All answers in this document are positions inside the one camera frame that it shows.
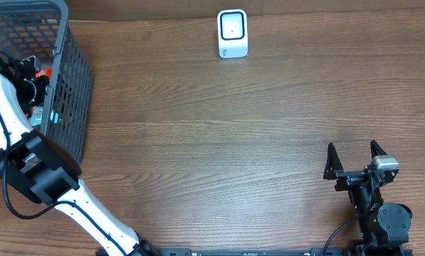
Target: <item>wooden table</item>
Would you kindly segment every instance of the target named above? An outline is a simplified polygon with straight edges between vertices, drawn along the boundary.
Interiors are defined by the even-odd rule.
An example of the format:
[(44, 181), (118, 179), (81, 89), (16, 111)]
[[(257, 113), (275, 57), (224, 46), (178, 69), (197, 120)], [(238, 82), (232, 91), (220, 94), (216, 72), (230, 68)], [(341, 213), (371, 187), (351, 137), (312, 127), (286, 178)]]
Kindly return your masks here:
[[(322, 179), (327, 144), (358, 170), (376, 139), (401, 164), (383, 197), (413, 210), (408, 247), (425, 255), (425, 9), (250, 17), (235, 60), (218, 57), (214, 18), (72, 29), (95, 71), (83, 177), (155, 245), (322, 246), (353, 214)], [(98, 248), (59, 212), (16, 219), (0, 183), (0, 255)]]

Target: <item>black cable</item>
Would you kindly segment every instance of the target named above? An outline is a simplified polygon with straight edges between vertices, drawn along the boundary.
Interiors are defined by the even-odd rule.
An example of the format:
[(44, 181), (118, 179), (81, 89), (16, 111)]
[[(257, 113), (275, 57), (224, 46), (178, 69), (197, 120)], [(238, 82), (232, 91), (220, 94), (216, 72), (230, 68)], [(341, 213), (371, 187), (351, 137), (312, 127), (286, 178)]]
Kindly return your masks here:
[(49, 210), (51, 210), (52, 208), (60, 205), (60, 204), (68, 204), (73, 208), (76, 208), (77, 210), (79, 210), (80, 213), (82, 213), (84, 215), (84, 217), (86, 217), (90, 223), (92, 223), (92, 225), (94, 227), (96, 227), (101, 233), (102, 235), (104, 235), (109, 241), (111, 241), (115, 247), (117, 247), (119, 249), (119, 251), (122, 253), (122, 255), (126, 256), (127, 253), (122, 249), (122, 247), (120, 247), (120, 245), (110, 236), (108, 235), (81, 207), (79, 207), (77, 204), (72, 203), (70, 201), (56, 201), (55, 203), (52, 203), (51, 205), (49, 205), (48, 207), (46, 207), (44, 210), (40, 211), (37, 214), (34, 215), (22, 215), (20, 213), (18, 213), (18, 211), (12, 206), (9, 196), (8, 196), (8, 183), (7, 183), (7, 173), (8, 173), (8, 161), (9, 161), (9, 153), (11, 151), (11, 140), (10, 140), (10, 134), (8, 132), (8, 129), (6, 128), (5, 122), (3, 117), (1, 116), (0, 113), (0, 124), (2, 129), (4, 130), (4, 134), (6, 137), (6, 149), (5, 149), (5, 162), (4, 162), (4, 172), (2, 174), (2, 186), (3, 186), (3, 190), (4, 190), (4, 200), (5, 200), (5, 204), (6, 207), (10, 210), (11, 213), (13, 213), (13, 215), (15, 215), (18, 218), (24, 219), (24, 220), (31, 220), (34, 218), (38, 218), (40, 216), (42, 216), (43, 214), (47, 213)]
[(375, 202), (373, 174), (374, 174), (374, 171), (370, 170), (370, 172), (368, 173), (368, 177), (367, 177), (370, 180), (369, 184), (370, 184), (370, 191), (371, 191), (369, 208), (364, 213), (358, 214), (356, 217), (354, 217), (353, 219), (351, 219), (347, 223), (341, 225), (338, 229), (336, 229), (334, 231), (334, 233), (327, 239), (325, 246), (323, 247), (323, 256), (327, 256), (327, 248), (329, 247), (329, 244), (331, 243), (332, 239), (336, 236), (336, 234), (340, 233), (340, 231), (342, 231), (347, 226), (353, 224), (356, 220), (359, 220), (361, 217), (366, 216), (371, 211), (372, 207), (374, 206), (374, 202)]

